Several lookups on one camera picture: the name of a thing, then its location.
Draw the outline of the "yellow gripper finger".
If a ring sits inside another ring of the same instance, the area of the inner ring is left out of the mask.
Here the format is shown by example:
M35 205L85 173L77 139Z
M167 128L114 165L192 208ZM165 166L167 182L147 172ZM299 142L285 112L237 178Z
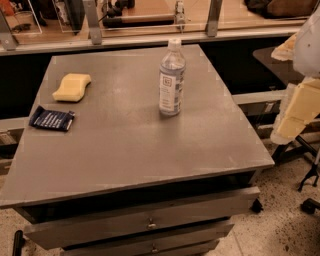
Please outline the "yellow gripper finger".
M273 59L279 61L292 60L297 34L290 36L284 43L277 46L271 53Z
M320 79L289 83L270 135L275 144L293 141L320 114Z

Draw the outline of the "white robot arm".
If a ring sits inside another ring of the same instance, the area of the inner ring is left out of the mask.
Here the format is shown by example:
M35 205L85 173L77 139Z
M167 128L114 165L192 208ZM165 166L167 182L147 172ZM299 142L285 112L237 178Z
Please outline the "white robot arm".
M288 84L271 133L271 141L293 141L320 114L320 7L303 24L293 48L293 68L304 76Z

